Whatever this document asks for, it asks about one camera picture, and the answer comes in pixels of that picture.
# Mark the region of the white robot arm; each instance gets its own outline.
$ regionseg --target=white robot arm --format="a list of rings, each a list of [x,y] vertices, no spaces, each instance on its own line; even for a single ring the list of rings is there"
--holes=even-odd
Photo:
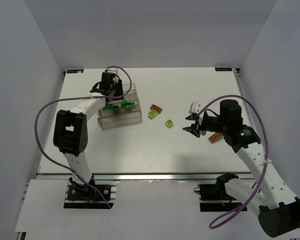
[[[198,102],[191,104],[190,116],[185,119],[195,122],[183,130],[198,138],[207,131],[222,133],[225,142],[243,160],[257,182],[262,176],[264,164],[267,164],[260,186],[262,194],[257,193],[247,205],[258,217],[262,229],[274,238],[300,228],[300,199],[280,177],[272,161],[265,161],[260,138],[253,128],[243,124],[242,110],[238,102],[221,101],[220,115],[210,109],[198,115],[200,110]],[[218,177],[215,189],[221,196],[231,196],[241,203],[245,203],[254,191],[233,173]]]
[[[84,152],[88,144],[87,123],[112,100],[111,97],[116,97],[116,100],[123,99],[120,96],[123,96],[122,80],[118,77],[117,68],[110,68],[102,73],[101,82],[92,87],[89,99],[83,100],[70,110],[60,110],[56,115],[53,144],[59,148],[71,169],[75,171],[69,180],[73,192],[83,199],[88,200],[95,195],[95,190],[77,177],[79,175],[86,183],[95,187],[94,176]]]

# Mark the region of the white table surface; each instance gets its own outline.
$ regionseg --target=white table surface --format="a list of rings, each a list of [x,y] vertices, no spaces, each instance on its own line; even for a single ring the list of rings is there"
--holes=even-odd
[[[109,209],[64,209],[68,180],[31,180],[16,232],[26,240],[270,240],[258,218],[242,212],[224,226],[221,212],[200,212],[196,182],[123,181]],[[300,238],[294,230],[277,240]]]
[[[192,123],[185,120],[193,101],[202,106],[228,94],[240,95],[231,71],[216,72],[214,67],[187,68],[127,68],[138,93],[142,122],[116,128],[102,129],[97,115],[88,122],[88,145],[85,150],[93,173],[221,173],[248,172],[248,168],[234,154],[224,140],[211,144],[206,136],[196,138],[182,130]],[[65,75],[60,98],[88,96],[92,86],[101,80],[103,69],[85,69],[83,73]],[[123,83],[128,78],[122,71]],[[242,117],[249,124],[240,99]],[[57,111],[69,110],[79,101],[64,101]],[[148,118],[150,106],[163,109],[154,119]],[[219,103],[211,106],[219,112]],[[171,119],[174,126],[167,128]],[[53,145],[55,122],[52,123],[45,151],[54,160],[68,165],[67,160]],[[45,157],[41,158],[39,173],[69,173]]]

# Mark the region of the white wall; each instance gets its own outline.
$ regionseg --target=white wall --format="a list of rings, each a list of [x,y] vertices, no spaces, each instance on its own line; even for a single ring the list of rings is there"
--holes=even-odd
[[[241,69],[264,121],[269,157],[300,197],[300,0],[278,0]]]
[[[0,240],[11,239],[26,184],[39,165],[36,113],[58,97],[62,79],[24,1],[0,0]],[[40,121],[42,141],[51,116]]]
[[[60,67],[240,67],[276,0],[25,0]]]

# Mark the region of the purple cable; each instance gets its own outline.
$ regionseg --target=purple cable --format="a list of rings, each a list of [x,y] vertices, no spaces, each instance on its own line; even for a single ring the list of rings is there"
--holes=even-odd
[[[263,133],[263,137],[264,137],[264,145],[265,145],[265,153],[264,153],[264,159],[266,161],[268,161],[268,153],[269,153],[269,146],[268,146],[268,138],[267,138],[267,134],[266,134],[266,130],[265,130],[265,126],[261,120],[261,117],[258,113],[258,111],[256,110],[256,108],[252,105],[252,103],[245,99],[244,97],[242,96],[239,96],[239,95],[224,95],[224,96],[220,96],[220,97],[217,97],[216,99],[212,100],[211,102],[209,102],[197,115],[199,116],[200,114],[202,114],[211,104],[215,103],[216,101],[220,100],[220,99],[224,99],[224,98],[239,98],[239,99],[242,99],[244,100],[251,108],[252,110],[254,111],[256,117],[258,118],[259,122],[260,122],[260,126],[261,126],[261,129],[262,129],[262,133]],[[229,222],[231,219],[233,219],[235,216],[237,216],[250,202],[251,200],[254,198],[254,196],[257,194],[258,190],[260,189],[260,186],[261,186],[261,183],[266,175],[266,170],[267,170],[267,164],[265,163],[263,165],[263,170],[262,170],[262,173],[261,173],[261,176],[260,176],[260,179],[258,181],[258,183],[256,184],[256,187],[255,189],[253,190],[251,196],[245,201],[244,204],[236,207],[235,209],[229,211],[229,212],[226,212],[220,216],[218,216],[216,219],[214,219],[210,224],[209,224],[209,228],[210,229],[216,229],[218,227],[221,227],[222,225],[226,224],[227,222]],[[229,216],[226,220],[218,223],[217,225],[213,226],[213,224],[218,221],[219,219],[223,218],[224,216],[227,216],[231,213],[233,213],[234,211],[236,211],[234,214],[232,214],[231,216]]]
[[[254,187],[255,187],[256,184],[257,184],[257,182],[255,181],[251,188],[254,189]]]
[[[124,93],[123,95],[121,96],[95,96],[93,97],[94,99],[119,99],[119,98],[122,98],[124,97],[125,95],[127,95],[130,90],[131,90],[131,87],[132,87],[132,81],[131,81],[131,77],[129,76],[129,74],[122,68],[122,67],[119,67],[119,66],[108,66],[106,69],[110,69],[110,68],[117,68],[117,69],[120,69],[122,70],[128,77],[129,79],[129,82],[130,82],[130,87],[128,89],[128,91],[126,93]],[[79,174],[76,173],[75,170],[73,170],[71,167],[69,166],[66,166],[66,165],[63,165],[55,160],[53,160],[51,157],[48,156],[48,154],[45,152],[44,148],[42,147],[41,143],[40,143],[40,140],[39,140],[39,136],[38,136],[38,120],[39,120],[39,116],[40,114],[42,113],[42,111],[50,106],[51,104],[55,104],[55,103],[58,103],[58,102],[63,102],[63,101],[71,101],[71,100],[84,100],[84,99],[90,99],[91,97],[89,96],[84,96],[84,97],[70,97],[70,98],[62,98],[62,99],[58,99],[58,100],[54,100],[54,101],[51,101],[51,102],[48,102],[46,105],[44,105],[40,110],[39,112],[37,113],[36,117],[35,117],[35,120],[34,120],[34,135],[35,135],[35,140],[36,140],[36,143],[41,151],[41,153],[48,159],[50,160],[51,162],[53,162],[54,164],[60,166],[60,167],[63,167],[65,169],[68,169],[69,171],[71,171],[73,174],[75,174],[77,176],[77,178],[83,182],[85,185],[89,186],[90,188],[94,189],[96,192],[98,192],[98,194],[100,194],[101,198],[104,200],[105,204],[109,207],[109,209],[111,209],[111,206],[110,204],[108,203],[108,201],[105,199],[104,195],[101,193],[101,191],[99,189],[97,189],[95,186],[92,186],[91,184],[87,183]]]

